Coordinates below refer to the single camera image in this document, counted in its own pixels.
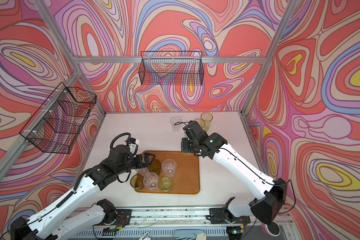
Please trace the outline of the tall olive textured glass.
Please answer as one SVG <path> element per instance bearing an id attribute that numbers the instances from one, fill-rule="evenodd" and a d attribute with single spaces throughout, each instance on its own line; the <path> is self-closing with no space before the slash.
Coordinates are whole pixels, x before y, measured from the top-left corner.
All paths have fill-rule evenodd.
<path id="1" fill-rule="evenodd" d="M 161 162 L 157 159 L 153 160 L 151 165 L 148 167 L 148 170 L 150 171 L 150 173 L 155 173 L 159 176 L 162 171 Z"/>

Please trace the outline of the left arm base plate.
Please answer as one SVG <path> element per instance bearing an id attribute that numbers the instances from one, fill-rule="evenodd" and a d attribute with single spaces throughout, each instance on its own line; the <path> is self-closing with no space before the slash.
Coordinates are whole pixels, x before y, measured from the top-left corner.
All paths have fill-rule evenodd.
<path id="1" fill-rule="evenodd" d="M 130 224 L 132 210 L 131 209 L 116 209 L 104 211 L 103 219 L 96 223 L 96 225 L 125 227 Z"/>

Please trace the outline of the clear faceted glass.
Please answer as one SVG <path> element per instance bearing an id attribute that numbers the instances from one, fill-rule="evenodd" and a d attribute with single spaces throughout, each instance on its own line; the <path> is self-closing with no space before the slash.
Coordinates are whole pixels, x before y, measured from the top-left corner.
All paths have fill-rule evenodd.
<path id="1" fill-rule="evenodd" d="M 146 176 L 147 174 L 150 173 L 150 170 L 148 168 L 142 168 L 142 169 L 139 169 L 137 171 L 137 173 L 144 177 L 144 176 Z"/>

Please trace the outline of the tall clear glass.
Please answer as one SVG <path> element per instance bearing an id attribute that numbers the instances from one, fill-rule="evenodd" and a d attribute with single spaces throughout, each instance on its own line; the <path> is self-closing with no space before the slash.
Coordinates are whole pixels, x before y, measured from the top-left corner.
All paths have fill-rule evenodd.
<path id="1" fill-rule="evenodd" d="M 173 159 L 167 159 L 162 163 L 162 171 L 165 176 L 172 178 L 176 174 L 177 163 Z"/>

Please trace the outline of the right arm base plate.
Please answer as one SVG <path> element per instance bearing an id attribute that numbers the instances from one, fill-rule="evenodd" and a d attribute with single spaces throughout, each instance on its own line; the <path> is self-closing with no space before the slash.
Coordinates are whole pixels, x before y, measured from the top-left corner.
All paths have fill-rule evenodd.
<path id="1" fill-rule="evenodd" d="M 228 209 L 210 208 L 206 219 L 212 224 L 240 224 L 246 226 L 251 223 L 249 216 L 235 217 Z"/>

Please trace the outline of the pale green glass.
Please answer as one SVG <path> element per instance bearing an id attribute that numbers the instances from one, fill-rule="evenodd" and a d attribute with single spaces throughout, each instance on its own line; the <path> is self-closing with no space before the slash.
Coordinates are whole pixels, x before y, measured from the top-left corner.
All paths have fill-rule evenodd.
<path id="1" fill-rule="evenodd" d="M 173 182 L 172 179 L 165 176 L 159 180 L 159 188 L 163 192 L 169 192 L 172 189 Z"/>

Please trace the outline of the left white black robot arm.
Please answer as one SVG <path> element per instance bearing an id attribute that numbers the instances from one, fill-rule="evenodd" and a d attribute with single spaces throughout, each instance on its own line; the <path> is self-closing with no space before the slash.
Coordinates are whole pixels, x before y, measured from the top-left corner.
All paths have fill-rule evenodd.
<path id="1" fill-rule="evenodd" d="M 154 154 L 133 154 L 129 146 L 110 149 L 109 156 L 100 164 L 83 171 L 71 190 L 54 203 L 28 219 L 19 217 L 11 224 L 12 240 L 41 240 L 52 236 L 58 223 L 64 220 L 88 198 L 117 181 L 119 175 L 134 169 L 147 168 L 156 158 Z"/>

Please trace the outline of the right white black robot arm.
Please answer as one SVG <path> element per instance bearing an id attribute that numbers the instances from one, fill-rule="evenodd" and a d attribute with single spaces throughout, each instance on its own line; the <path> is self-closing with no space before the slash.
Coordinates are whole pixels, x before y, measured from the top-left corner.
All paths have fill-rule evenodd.
<path id="1" fill-rule="evenodd" d="M 196 121 L 183 127 L 186 134 L 182 138 L 182 153 L 192 153 L 196 157 L 208 157 L 221 164 L 254 195 L 249 202 L 252 214 L 263 224 L 271 225 L 286 201 L 288 182 L 277 180 L 258 170 L 244 159 L 232 145 L 217 133 L 208 135 Z"/>

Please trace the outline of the tall yellow glass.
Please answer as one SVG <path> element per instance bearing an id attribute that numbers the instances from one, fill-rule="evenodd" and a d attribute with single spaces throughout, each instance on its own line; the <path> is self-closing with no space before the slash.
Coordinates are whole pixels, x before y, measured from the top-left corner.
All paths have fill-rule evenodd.
<path id="1" fill-rule="evenodd" d="M 201 128 L 204 128 L 206 126 L 206 122 L 203 119 L 194 119 L 195 122 L 197 122 Z"/>

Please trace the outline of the short amber textured glass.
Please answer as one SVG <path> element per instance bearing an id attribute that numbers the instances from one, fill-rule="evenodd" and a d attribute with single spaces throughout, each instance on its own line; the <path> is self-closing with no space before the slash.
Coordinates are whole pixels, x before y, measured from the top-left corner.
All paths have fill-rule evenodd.
<path id="1" fill-rule="evenodd" d="M 130 179 L 130 185 L 134 190 L 141 190 L 144 188 L 144 177 L 136 174 Z"/>

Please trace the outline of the tall light green glass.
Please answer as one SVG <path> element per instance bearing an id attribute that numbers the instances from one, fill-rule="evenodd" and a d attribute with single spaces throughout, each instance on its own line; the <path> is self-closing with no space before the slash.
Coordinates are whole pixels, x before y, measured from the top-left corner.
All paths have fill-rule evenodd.
<path id="1" fill-rule="evenodd" d="M 206 132 L 210 129 L 213 118 L 213 115 L 209 112 L 204 112 L 201 114 L 201 119 L 205 122 L 205 126 L 203 127 L 203 129 Z"/>

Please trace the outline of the brown plastic tray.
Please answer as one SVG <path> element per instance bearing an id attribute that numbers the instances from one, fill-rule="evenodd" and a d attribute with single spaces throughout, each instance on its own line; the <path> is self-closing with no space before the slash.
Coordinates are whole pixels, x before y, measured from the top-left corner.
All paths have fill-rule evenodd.
<path id="1" fill-rule="evenodd" d="M 171 177 L 172 188 L 167 194 L 177 195 L 196 195 L 200 187 L 200 166 L 199 158 L 175 151 L 147 151 L 154 154 L 156 159 L 163 163 L 167 159 L 172 159 L 177 163 L 175 175 Z"/>

